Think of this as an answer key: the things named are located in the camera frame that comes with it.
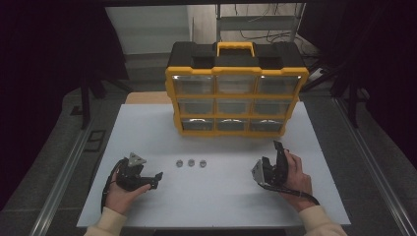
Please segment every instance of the hex nut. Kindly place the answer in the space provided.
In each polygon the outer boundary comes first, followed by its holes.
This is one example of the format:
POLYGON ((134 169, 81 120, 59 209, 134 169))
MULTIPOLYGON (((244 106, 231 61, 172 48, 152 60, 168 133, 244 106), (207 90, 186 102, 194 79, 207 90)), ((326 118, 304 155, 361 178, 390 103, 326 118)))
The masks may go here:
POLYGON ((206 165, 208 165, 208 163, 205 160, 200 161, 200 166, 202 168, 206 167, 206 165))
POLYGON ((193 167, 193 166, 194 166, 194 164, 195 164, 195 160, 194 160, 194 159, 189 159, 189 160, 188 160, 188 165, 189 165, 190 167, 193 167))
POLYGON ((182 160, 177 160, 177 167, 181 167, 183 165, 183 162, 182 162, 182 160))

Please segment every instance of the white wall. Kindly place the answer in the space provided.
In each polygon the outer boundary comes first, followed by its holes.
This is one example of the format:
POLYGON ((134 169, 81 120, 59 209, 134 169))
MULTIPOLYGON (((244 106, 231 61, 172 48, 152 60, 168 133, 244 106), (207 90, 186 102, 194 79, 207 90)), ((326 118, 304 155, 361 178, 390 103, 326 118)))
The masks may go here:
POLYGON ((124 54, 171 52, 175 41, 189 41, 187 6, 111 7, 107 15, 124 54))

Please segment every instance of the beige sleeve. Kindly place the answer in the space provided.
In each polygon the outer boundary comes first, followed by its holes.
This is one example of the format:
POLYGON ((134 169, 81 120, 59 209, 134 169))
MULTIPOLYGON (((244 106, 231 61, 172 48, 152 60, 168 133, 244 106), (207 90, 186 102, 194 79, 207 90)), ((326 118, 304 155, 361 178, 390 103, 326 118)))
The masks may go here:
POLYGON ((85 236, 116 236, 120 234, 127 217, 104 207, 103 213, 97 224, 87 229, 85 236))
POLYGON ((300 218, 306 228, 306 236, 345 236, 346 233, 337 224, 328 218, 322 206, 312 206, 300 211, 300 218))

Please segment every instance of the human hand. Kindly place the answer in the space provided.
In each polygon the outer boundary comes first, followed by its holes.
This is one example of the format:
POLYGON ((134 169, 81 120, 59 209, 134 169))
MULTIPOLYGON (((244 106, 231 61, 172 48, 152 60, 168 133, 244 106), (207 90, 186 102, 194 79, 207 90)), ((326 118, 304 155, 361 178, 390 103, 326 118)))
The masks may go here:
POLYGON ((117 171, 111 177, 111 184, 108 188, 108 194, 105 201, 105 206, 120 213, 125 214, 128 211, 133 200, 150 189, 150 184, 144 185, 141 188, 129 192, 120 188, 116 184, 117 171))
MULTIPOLYGON (((284 151, 288 161, 288 178, 284 186, 291 190, 301 191, 303 193, 312 195, 312 179, 310 175, 303 173, 303 165, 301 158, 295 154, 291 154, 287 149, 284 151)), ((313 207, 315 204, 306 198, 280 193, 290 205, 292 205, 298 212, 301 210, 313 207)))

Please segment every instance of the white table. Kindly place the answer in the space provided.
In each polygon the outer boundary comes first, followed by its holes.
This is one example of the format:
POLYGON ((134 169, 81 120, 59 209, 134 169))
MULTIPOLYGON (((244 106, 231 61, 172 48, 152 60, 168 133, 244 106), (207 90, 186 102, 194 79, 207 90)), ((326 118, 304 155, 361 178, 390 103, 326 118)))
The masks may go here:
MULTIPOLYGON (((285 148, 302 157, 313 179, 314 196, 331 219, 350 224, 303 102, 298 102, 285 148)), ((79 227, 100 217, 101 192, 115 163, 134 152, 145 158, 143 176, 163 171, 157 190, 140 196, 126 226, 143 228, 283 228, 301 225, 297 212, 275 192, 253 180, 251 168, 262 156, 275 160, 272 139, 182 137, 173 124, 171 104, 122 105, 106 151, 80 216, 79 227), (196 160, 194 167, 187 161, 196 160), (182 159, 184 165, 176 166, 182 159), (199 166, 200 160, 207 167, 199 166)))

